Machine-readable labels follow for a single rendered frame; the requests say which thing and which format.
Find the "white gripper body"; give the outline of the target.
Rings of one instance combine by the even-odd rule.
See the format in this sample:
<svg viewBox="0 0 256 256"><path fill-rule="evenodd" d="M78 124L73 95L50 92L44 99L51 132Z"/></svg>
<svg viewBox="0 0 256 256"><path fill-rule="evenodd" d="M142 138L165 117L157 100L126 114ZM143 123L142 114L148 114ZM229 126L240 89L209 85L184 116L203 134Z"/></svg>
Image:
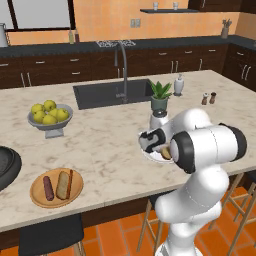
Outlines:
<svg viewBox="0 0 256 256"><path fill-rule="evenodd" d="M147 153L153 152L156 141L157 141L157 136L149 134L147 131L142 132L139 136L139 144L141 146L141 149Z"/></svg>

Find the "white plate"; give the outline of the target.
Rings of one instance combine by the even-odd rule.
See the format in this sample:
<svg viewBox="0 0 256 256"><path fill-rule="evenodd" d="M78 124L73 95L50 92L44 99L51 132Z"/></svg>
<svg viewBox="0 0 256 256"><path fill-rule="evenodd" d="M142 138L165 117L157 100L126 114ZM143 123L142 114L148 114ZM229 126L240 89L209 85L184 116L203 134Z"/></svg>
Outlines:
<svg viewBox="0 0 256 256"><path fill-rule="evenodd" d="M142 150L143 155L148 158L149 160L152 160L157 163L166 163L171 164L173 162L172 159L165 159L161 153L157 151L153 151L152 153L147 153L146 151Z"/></svg>

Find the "tan bun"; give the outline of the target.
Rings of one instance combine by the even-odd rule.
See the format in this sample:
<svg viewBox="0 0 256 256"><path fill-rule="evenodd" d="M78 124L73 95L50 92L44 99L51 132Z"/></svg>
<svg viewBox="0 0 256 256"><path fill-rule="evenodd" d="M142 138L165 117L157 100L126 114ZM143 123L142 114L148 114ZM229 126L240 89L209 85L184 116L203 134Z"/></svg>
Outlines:
<svg viewBox="0 0 256 256"><path fill-rule="evenodd" d="M64 171L61 171L58 177L58 183L56 188L56 196L59 199L65 200L67 198L68 184L69 174Z"/></svg>
<svg viewBox="0 0 256 256"><path fill-rule="evenodd" d="M171 154L170 154L170 148L169 147L162 148L160 153L161 153L161 155L164 159L166 159L166 160L171 159Z"/></svg>

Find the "reddish thin sausage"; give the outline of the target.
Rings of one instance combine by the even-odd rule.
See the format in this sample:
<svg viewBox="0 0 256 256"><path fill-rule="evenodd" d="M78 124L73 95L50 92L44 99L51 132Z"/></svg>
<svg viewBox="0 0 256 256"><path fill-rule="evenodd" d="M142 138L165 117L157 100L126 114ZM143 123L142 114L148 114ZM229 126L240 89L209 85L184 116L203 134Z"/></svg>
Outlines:
<svg viewBox="0 0 256 256"><path fill-rule="evenodd" d="M69 182L68 182L68 187L67 187L66 199L69 199L69 198L70 198L72 180L73 180L73 170L70 169L70 173L69 173Z"/></svg>

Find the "grey fruit bowl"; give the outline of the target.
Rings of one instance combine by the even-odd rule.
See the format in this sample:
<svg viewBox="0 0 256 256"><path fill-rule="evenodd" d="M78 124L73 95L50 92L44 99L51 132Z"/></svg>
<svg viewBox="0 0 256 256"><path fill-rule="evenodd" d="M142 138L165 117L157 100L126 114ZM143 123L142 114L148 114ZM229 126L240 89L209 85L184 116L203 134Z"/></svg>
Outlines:
<svg viewBox="0 0 256 256"><path fill-rule="evenodd" d="M33 127L36 127L38 130L45 132L45 138L55 138L55 137L63 136L64 135L63 128L68 124L68 122L71 120L73 116L73 110L70 106L66 104L58 104L57 107L66 109L69 113L69 117L66 120L62 122L58 122L56 124L50 124L50 125L39 124L34 121L32 113L29 113L27 116L28 122Z"/></svg>

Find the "green plant in grey pot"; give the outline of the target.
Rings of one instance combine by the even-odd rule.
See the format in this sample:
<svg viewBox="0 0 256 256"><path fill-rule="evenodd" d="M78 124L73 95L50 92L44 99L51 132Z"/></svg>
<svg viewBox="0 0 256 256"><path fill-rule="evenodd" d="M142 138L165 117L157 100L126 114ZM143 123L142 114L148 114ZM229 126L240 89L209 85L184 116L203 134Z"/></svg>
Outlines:
<svg viewBox="0 0 256 256"><path fill-rule="evenodd" d="M151 109L153 111L167 109L167 102L172 93L169 91L171 84L162 85L160 82L150 82L153 95L151 96Z"/></svg>

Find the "dark sink basin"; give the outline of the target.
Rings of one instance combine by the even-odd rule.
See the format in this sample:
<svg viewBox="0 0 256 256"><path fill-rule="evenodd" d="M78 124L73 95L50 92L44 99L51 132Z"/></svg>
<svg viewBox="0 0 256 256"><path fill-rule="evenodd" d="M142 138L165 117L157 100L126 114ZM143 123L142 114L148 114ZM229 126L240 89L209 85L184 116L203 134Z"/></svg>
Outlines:
<svg viewBox="0 0 256 256"><path fill-rule="evenodd" d="M73 87L79 110L123 104L117 94L124 92L124 82L96 83ZM153 91L149 79L130 80L127 83L127 103L150 101Z"/></svg>

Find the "white soap dispenser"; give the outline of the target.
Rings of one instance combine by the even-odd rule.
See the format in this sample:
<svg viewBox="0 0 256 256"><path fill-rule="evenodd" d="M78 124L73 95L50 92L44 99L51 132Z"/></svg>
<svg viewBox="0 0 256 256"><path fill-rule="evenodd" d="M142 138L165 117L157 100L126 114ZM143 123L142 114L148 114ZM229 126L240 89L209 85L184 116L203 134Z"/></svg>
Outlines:
<svg viewBox="0 0 256 256"><path fill-rule="evenodd" d="M184 79L182 75L179 75L174 81L174 95L181 96L184 87Z"/></svg>

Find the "grey curved tap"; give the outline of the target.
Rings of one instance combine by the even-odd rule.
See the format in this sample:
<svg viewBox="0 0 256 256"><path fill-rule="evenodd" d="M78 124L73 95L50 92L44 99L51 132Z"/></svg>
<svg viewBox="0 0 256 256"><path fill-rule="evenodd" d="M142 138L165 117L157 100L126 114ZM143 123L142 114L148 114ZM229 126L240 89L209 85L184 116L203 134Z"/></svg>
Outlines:
<svg viewBox="0 0 256 256"><path fill-rule="evenodd" d="M126 52L125 52L125 48L123 46L123 43L121 40L117 41L116 44L116 49L115 49L115 55L114 55L114 66L118 67L118 49L121 49L122 52L122 56L123 56L123 92L122 93L117 93L116 94L116 98L121 98L123 103L126 104L128 102L128 97L127 97L127 86L128 86L128 79L127 79L127 57L126 57Z"/></svg>

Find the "short dark wood cupboard run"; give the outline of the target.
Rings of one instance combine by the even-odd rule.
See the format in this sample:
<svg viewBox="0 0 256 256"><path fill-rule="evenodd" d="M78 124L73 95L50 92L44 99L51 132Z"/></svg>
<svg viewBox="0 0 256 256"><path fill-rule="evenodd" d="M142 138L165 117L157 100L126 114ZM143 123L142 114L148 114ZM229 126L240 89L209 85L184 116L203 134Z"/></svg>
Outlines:
<svg viewBox="0 0 256 256"><path fill-rule="evenodd" d="M222 75L256 92L256 50L230 44Z"/></svg>

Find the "grey pot with tools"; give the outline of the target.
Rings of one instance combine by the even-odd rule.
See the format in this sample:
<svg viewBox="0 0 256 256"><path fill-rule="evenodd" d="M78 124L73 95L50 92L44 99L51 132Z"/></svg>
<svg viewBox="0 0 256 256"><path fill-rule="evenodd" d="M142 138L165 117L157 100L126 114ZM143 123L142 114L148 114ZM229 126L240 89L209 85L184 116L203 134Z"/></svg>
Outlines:
<svg viewBox="0 0 256 256"><path fill-rule="evenodd" d="M223 25L223 28L222 28L222 31L221 31L221 38L222 39L227 39L228 38L229 27L231 26L231 24L232 24L232 21L230 19L228 19L228 20L224 19L222 21L222 25Z"/></svg>

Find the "black round pan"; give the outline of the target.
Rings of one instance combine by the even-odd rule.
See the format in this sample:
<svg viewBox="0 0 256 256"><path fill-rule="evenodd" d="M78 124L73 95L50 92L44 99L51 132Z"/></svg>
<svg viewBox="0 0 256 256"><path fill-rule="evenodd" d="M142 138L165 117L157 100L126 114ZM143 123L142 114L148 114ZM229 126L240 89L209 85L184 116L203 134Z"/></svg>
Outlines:
<svg viewBox="0 0 256 256"><path fill-rule="evenodd" d="M17 178L21 166L21 157L15 150L0 146L0 191Z"/></svg>

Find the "dark framed window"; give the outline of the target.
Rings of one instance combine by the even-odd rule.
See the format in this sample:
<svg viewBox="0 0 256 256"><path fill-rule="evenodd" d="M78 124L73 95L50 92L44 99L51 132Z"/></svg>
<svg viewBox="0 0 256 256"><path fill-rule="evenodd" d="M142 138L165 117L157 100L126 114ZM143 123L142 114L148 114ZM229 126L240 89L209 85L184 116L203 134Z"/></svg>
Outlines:
<svg viewBox="0 0 256 256"><path fill-rule="evenodd" d="M74 30L73 0L0 0L0 23L9 31Z"/></svg>

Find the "grey kettle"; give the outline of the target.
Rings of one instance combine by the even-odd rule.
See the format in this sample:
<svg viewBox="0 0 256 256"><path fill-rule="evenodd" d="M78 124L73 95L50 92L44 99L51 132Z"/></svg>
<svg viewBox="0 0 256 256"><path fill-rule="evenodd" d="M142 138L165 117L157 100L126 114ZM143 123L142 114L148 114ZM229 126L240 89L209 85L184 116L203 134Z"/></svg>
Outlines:
<svg viewBox="0 0 256 256"><path fill-rule="evenodd" d="M8 40L5 32L5 24L0 23L0 48L8 47Z"/></svg>

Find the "dark wall shelf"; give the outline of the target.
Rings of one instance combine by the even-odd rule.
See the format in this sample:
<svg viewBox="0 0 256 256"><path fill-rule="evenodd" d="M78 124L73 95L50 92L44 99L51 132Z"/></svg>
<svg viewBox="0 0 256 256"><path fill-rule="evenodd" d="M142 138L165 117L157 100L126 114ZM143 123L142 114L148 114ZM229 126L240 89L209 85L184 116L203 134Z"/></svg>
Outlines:
<svg viewBox="0 0 256 256"><path fill-rule="evenodd" d="M193 10L193 9L140 9L141 12L147 13L147 14L180 14L180 13L198 13L199 10Z"/></svg>

